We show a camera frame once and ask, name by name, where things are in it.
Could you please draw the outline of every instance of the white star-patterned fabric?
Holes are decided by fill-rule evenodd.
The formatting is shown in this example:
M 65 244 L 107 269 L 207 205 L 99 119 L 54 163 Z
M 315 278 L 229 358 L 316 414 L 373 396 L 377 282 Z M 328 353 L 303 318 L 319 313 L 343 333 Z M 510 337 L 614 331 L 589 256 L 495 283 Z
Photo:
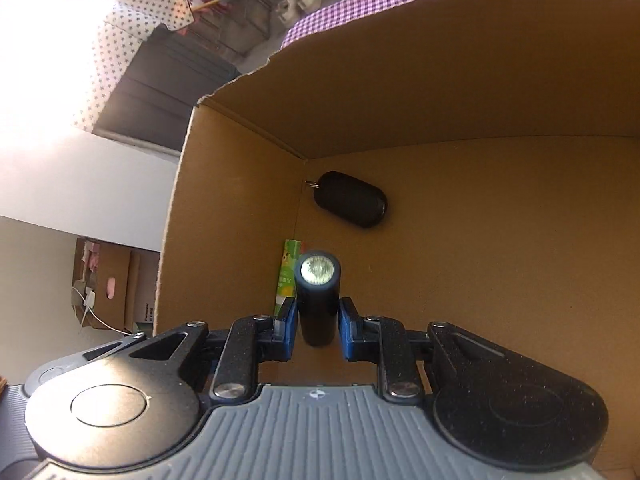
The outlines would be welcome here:
M 73 124 L 90 132 L 127 67 L 158 25 L 179 30 L 193 23 L 188 0 L 115 0 L 96 30 L 85 103 Z

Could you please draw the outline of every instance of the green box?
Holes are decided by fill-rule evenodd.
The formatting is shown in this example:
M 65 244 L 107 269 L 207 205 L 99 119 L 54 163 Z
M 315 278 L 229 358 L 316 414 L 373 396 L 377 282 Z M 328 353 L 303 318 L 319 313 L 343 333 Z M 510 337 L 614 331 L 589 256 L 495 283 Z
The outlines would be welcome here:
M 298 240 L 284 241 L 282 262 L 280 263 L 280 275 L 278 277 L 278 288 L 276 290 L 276 305 L 273 309 L 274 316 L 278 315 L 285 298 L 295 298 L 296 283 L 293 279 L 293 269 L 296 267 L 296 262 L 298 261 L 300 254 L 304 251 L 304 242 L 300 242 Z

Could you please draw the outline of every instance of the white cable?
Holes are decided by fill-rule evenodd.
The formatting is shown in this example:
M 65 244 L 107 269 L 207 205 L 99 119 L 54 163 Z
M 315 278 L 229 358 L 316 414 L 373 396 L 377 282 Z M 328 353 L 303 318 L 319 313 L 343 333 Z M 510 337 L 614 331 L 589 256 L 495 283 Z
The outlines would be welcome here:
M 79 290 L 77 290 L 73 285 L 71 286 L 71 288 L 72 288 L 74 291 L 76 291 L 76 292 L 80 295 L 80 297 L 82 298 L 82 303 L 84 303 L 84 296 L 82 295 L 82 292 L 80 292 Z M 107 325 L 103 320 L 101 320 L 98 316 L 96 316 L 96 315 L 95 315 L 94 310 L 93 310 L 90 306 L 88 306 L 88 305 L 85 305 L 85 306 L 84 306 L 84 315 L 85 315 L 85 316 L 86 316 L 86 310 L 87 310 L 87 309 L 89 309 L 89 312 L 91 312 L 91 313 L 94 315 L 95 319 L 97 319 L 98 321 L 100 321 L 100 322 L 101 322 L 105 327 L 110 328 L 110 329 L 111 329 L 111 330 L 113 330 L 114 332 L 119 332 L 119 333 L 121 333 L 121 334 L 123 334 L 123 335 L 131 335 L 129 332 L 123 332 L 122 330 L 118 330 L 117 328 L 114 328 L 114 327 L 113 327 L 113 326 L 111 326 L 111 325 Z
M 82 332 L 82 326 L 84 325 L 84 320 L 86 319 L 86 313 L 89 312 L 89 307 L 86 306 L 84 308 L 84 314 L 82 314 L 82 320 L 80 321 L 80 330 L 78 331 L 78 333 Z

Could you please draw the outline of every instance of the black cylindrical object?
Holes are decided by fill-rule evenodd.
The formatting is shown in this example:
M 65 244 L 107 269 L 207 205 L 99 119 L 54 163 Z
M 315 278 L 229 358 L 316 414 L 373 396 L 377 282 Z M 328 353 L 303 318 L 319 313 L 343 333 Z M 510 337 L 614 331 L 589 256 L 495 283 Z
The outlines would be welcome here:
M 302 337 L 311 346 L 334 339 L 340 301 L 340 262 L 329 253 L 302 254 L 294 270 Z
M 317 182 L 307 182 L 314 189 L 314 200 L 327 211 L 357 226 L 378 225 L 386 210 L 386 196 L 382 190 L 354 176 L 329 171 Z

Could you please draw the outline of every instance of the cardboard box in background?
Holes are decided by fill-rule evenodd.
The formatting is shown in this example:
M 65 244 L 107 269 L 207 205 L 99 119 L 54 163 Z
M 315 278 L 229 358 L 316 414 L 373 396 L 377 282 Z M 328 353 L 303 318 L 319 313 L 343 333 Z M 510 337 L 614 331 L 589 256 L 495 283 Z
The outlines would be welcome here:
M 83 260 L 86 244 L 89 250 L 94 244 L 99 246 L 94 276 Z M 159 257 L 159 253 L 153 251 L 78 238 L 72 283 L 83 280 L 86 286 L 94 287 L 93 311 L 105 323 L 118 330 L 138 332 L 137 323 L 153 322 Z M 115 279 L 111 299 L 107 295 L 109 278 Z M 84 314 L 84 306 L 78 304 L 78 299 L 78 294 L 73 291 L 72 304 L 78 321 L 84 319 L 82 326 L 108 330 L 91 311 Z
M 413 330 L 453 322 L 590 384 L 610 415 L 595 465 L 629 468 L 640 449 L 639 23 L 640 0 L 415 0 L 296 41 L 202 99 L 156 329 L 270 314 L 282 243 L 304 240 L 340 259 L 340 291 L 361 314 Z M 329 170 L 385 192 L 379 226 L 314 203 L 303 183 Z M 376 380 L 374 365 L 342 359 L 338 338 L 326 349 L 298 338 L 291 362 L 260 373 Z
M 136 250 L 140 257 L 138 285 L 134 301 L 133 321 L 136 323 L 153 323 L 156 312 L 156 282 L 160 253 Z
M 85 254 L 85 243 L 99 245 L 98 266 L 95 275 L 92 277 L 91 271 L 85 265 L 82 257 Z M 74 260 L 74 273 L 72 284 L 78 280 L 83 280 L 85 286 L 91 286 L 95 292 L 95 303 L 93 310 L 101 320 L 118 330 L 124 330 L 125 327 L 125 310 L 127 299 L 127 286 L 133 286 L 134 282 L 129 284 L 129 264 L 131 258 L 131 248 L 100 242 L 87 240 L 86 238 L 78 238 L 76 241 L 76 257 Z M 110 278 L 115 279 L 114 295 L 110 299 L 107 295 L 107 283 Z M 76 317 L 78 321 L 84 323 L 82 326 L 91 326 L 101 330 L 108 330 L 100 323 L 90 312 L 84 315 L 84 306 L 78 305 L 78 294 L 72 291 L 72 304 L 75 305 Z

